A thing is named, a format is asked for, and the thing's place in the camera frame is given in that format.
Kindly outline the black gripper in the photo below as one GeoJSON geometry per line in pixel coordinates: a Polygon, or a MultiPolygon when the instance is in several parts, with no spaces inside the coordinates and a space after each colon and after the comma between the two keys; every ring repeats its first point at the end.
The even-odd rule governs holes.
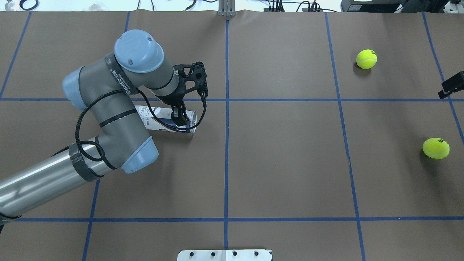
{"type": "Polygon", "coordinates": [[[172,78],[166,85],[150,89],[164,104],[171,106],[171,119],[177,126],[187,126],[190,120],[184,103],[184,97],[189,91],[186,88],[187,79],[172,78]]]}

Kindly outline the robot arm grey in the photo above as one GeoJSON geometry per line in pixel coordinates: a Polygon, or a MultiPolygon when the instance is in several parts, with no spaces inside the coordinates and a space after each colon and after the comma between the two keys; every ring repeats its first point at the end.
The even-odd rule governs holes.
{"type": "Polygon", "coordinates": [[[65,96],[81,111],[74,142],[1,181],[1,224],[113,170],[131,174],[152,164],[159,152],[131,96],[148,88],[171,106],[173,129],[179,129],[189,120],[186,82],[194,81],[197,89],[205,79],[200,63],[173,65],[148,32],[124,32],[113,52],[63,79],[65,96]]]}

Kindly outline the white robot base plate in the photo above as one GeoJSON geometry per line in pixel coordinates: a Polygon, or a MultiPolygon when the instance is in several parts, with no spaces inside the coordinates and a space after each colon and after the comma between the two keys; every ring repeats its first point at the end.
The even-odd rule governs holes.
{"type": "Polygon", "coordinates": [[[178,261],[272,261],[272,250],[267,249],[218,249],[182,250],[178,261]]]}

